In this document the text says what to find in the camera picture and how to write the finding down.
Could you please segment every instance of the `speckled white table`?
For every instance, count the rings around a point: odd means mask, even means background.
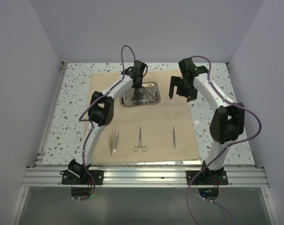
[[[179,69],[177,63],[147,63],[149,71]],[[197,66],[208,64],[197,63]],[[126,63],[125,68],[132,66]],[[87,107],[87,95],[91,75],[96,73],[121,72],[120,63],[69,63],[63,80],[50,133],[43,151],[42,165],[67,165],[81,151],[84,138],[84,123],[78,117]],[[229,73],[224,63],[212,64],[212,78],[223,92],[236,101]],[[196,134],[200,159],[207,157],[212,137],[209,133],[213,111],[208,102],[198,92],[196,101],[191,102],[191,113]],[[228,165],[254,165],[248,142],[232,146],[225,163]]]

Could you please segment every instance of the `white robotic arm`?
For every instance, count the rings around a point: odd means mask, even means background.
[[[218,85],[212,81],[214,86],[218,89],[218,91],[223,95],[224,98],[227,98],[227,100],[233,102],[230,98],[228,98],[224,92],[218,87]],[[203,95],[204,99],[209,103],[211,106],[213,112],[215,112],[216,109],[219,109],[221,106],[228,107],[230,104],[224,102],[213,90],[212,86],[209,84],[207,77],[202,74],[194,78],[193,82],[194,87]],[[224,147],[229,144],[232,141],[226,142],[224,144],[220,144],[219,142],[213,140],[211,149],[209,151],[209,154],[206,158],[206,164],[210,163],[223,149]],[[228,150],[226,150],[217,160],[215,160],[208,168],[210,170],[219,170],[223,168],[224,161],[226,158],[226,155],[228,153]]]
[[[103,90],[102,93],[108,93],[107,97],[112,97],[114,101],[116,101],[125,91],[129,90],[132,87],[133,79],[129,76],[125,76],[123,78],[123,75],[119,77],[119,79],[113,83],[110,87]],[[92,155],[94,152],[94,149],[96,147],[97,141],[102,133],[102,131],[105,129],[105,125],[98,126],[98,123],[93,123],[94,128],[90,127],[88,128],[84,140],[86,140],[85,145],[85,164],[89,165],[91,164]],[[79,164],[82,164],[82,155],[79,155],[75,158],[76,162]]]
[[[84,171],[85,165],[91,164],[92,154],[94,152],[96,143],[100,134],[105,127],[111,122],[113,118],[114,102],[128,89],[140,88],[142,85],[143,72],[146,67],[145,63],[135,61],[133,67],[126,69],[126,75],[121,75],[119,79],[102,92],[94,92],[91,102],[96,106],[92,108],[90,105],[89,119],[93,121],[93,128],[89,128],[83,144],[84,162],[82,155],[78,155],[73,159],[68,166],[68,171],[64,171],[62,184],[85,184],[86,172]],[[197,99],[197,92],[199,91],[204,98],[208,101],[214,116],[210,125],[210,134],[213,137],[211,150],[207,159],[204,161],[204,165],[212,162],[213,159],[223,150],[226,144],[236,140],[244,130],[244,111],[238,111],[229,103],[224,102],[223,99],[233,102],[228,98],[223,91],[212,81],[214,86],[223,96],[220,98],[216,91],[211,87],[207,77],[204,75],[208,72],[205,66],[196,67],[191,58],[183,59],[179,62],[179,67],[182,73],[182,77],[171,77],[169,96],[173,97],[174,87],[177,86],[177,94],[187,98],[187,101],[193,101]],[[98,106],[99,103],[104,103],[104,107]],[[223,166],[225,157],[227,155],[225,151],[217,160],[215,160],[209,167],[208,172],[205,175],[206,179],[220,176],[223,172]]]

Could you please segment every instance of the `purple cable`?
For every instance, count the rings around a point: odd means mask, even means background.
[[[125,66],[124,66],[124,60],[123,60],[123,49],[124,49],[125,47],[128,47],[128,48],[131,50],[131,52],[132,52],[132,54],[133,54],[134,61],[136,61],[136,56],[135,56],[135,54],[134,54],[132,48],[130,48],[128,45],[124,45],[124,46],[122,47],[122,49],[121,49],[121,64],[122,64],[122,67],[123,67],[123,76],[122,76],[121,80],[119,80],[116,84],[114,84],[104,95],[100,96],[100,97],[97,98],[95,101],[93,101],[93,102],[89,105],[89,107],[87,107],[87,109],[86,109],[86,110],[81,114],[81,116],[79,117],[79,121],[80,121],[80,122],[85,122],[85,121],[87,121],[87,122],[91,123],[91,125],[92,125],[91,130],[89,131],[89,133],[87,134],[87,136],[86,136],[86,138],[85,138],[85,140],[84,140],[84,145],[83,145],[83,149],[82,149],[82,162],[83,162],[83,165],[84,165],[84,170],[86,171],[86,173],[89,175],[89,177],[90,177],[90,178],[92,179],[92,181],[93,181],[93,188],[92,188],[92,191],[90,192],[89,196],[88,196],[88,197],[85,197],[85,198],[83,198],[83,199],[79,199],[80,201],[83,201],[83,200],[86,200],[86,199],[90,198],[90,197],[92,196],[92,194],[94,193],[94,191],[95,191],[95,179],[93,178],[93,176],[91,175],[91,173],[90,173],[89,170],[87,169],[86,164],[85,164],[85,158],[84,158],[85,145],[86,145],[87,140],[89,139],[89,137],[90,137],[90,135],[91,135],[91,133],[92,133],[92,131],[93,131],[93,129],[94,129],[94,124],[93,124],[93,122],[92,122],[91,120],[83,119],[83,117],[84,117],[84,115],[85,115],[100,99],[102,99],[102,98],[104,98],[106,95],[108,95],[109,92],[111,92],[111,91],[112,91],[119,83],[121,83],[122,80],[124,79],[124,77],[125,77]]]
[[[121,63],[122,63],[122,68],[123,68],[122,80],[123,80],[124,77],[125,77],[125,66],[124,66],[124,60],[123,60],[123,49],[124,49],[125,47],[128,47],[128,48],[131,50],[131,52],[132,52],[132,54],[133,54],[133,60],[134,60],[133,63],[136,61],[136,56],[135,56],[135,54],[134,54],[134,52],[133,52],[133,49],[130,48],[128,45],[124,45],[124,46],[122,47],[122,49],[121,49]]]
[[[210,61],[208,58],[206,58],[206,57],[198,56],[198,55],[192,56],[191,58],[196,58],[196,57],[197,57],[197,58],[202,58],[202,59],[205,59],[206,61],[208,61],[208,63],[209,63],[209,69],[208,69],[208,72],[207,72],[207,80],[208,80],[208,82],[210,83],[210,85],[211,85],[211,87],[213,88],[213,90],[217,93],[217,95],[218,95],[224,102],[226,102],[226,103],[228,103],[228,104],[230,104],[230,105],[233,105],[233,106],[235,106],[235,107],[237,107],[237,108],[240,108],[240,109],[243,109],[243,110],[249,112],[251,115],[253,115],[253,116],[257,119],[257,121],[258,121],[258,123],[259,123],[259,129],[258,129],[258,131],[256,132],[256,134],[254,134],[253,136],[248,137],[248,138],[246,138],[246,139],[244,139],[244,140],[240,140],[240,141],[232,142],[232,143],[228,144],[211,162],[209,162],[205,167],[203,167],[203,168],[192,178],[192,180],[190,181],[189,187],[188,187],[188,191],[187,191],[187,195],[186,195],[186,204],[187,204],[188,211],[189,211],[191,217],[193,218],[193,220],[195,221],[195,223],[197,223],[198,225],[200,225],[199,221],[198,221],[198,220],[196,219],[196,217],[194,216],[194,214],[193,214],[193,212],[192,212],[192,210],[191,210],[191,208],[190,208],[190,204],[189,204],[189,195],[190,195],[190,190],[191,190],[191,185],[192,185],[192,183],[195,181],[195,179],[196,179],[202,172],[204,172],[214,161],[216,161],[230,146],[235,145],[235,144],[239,144],[239,143],[242,143],[242,142],[246,142],[246,141],[252,140],[252,139],[254,139],[255,137],[257,137],[257,136],[260,134],[261,130],[262,130],[262,123],[261,123],[261,120],[259,119],[259,117],[258,117],[254,112],[252,112],[251,110],[246,109],[245,107],[242,107],[242,106],[240,106],[240,105],[237,105],[236,103],[230,102],[230,101],[228,101],[227,99],[225,99],[224,96],[222,96],[222,94],[217,90],[217,88],[216,88],[216,87],[213,85],[213,83],[211,82],[211,78],[210,78],[210,73],[211,73],[211,68],[212,68],[212,63],[211,63],[211,61]],[[220,207],[222,207],[223,209],[225,209],[225,210],[227,211],[227,213],[229,214],[230,218],[231,218],[231,224],[234,224],[234,218],[233,218],[231,212],[230,212],[228,209],[226,209],[222,204],[220,204],[220,203],[218,203],[218,202],[213,202],[213,203],[216,204],[216,205],[218,205],[218,206],[220,206]]]

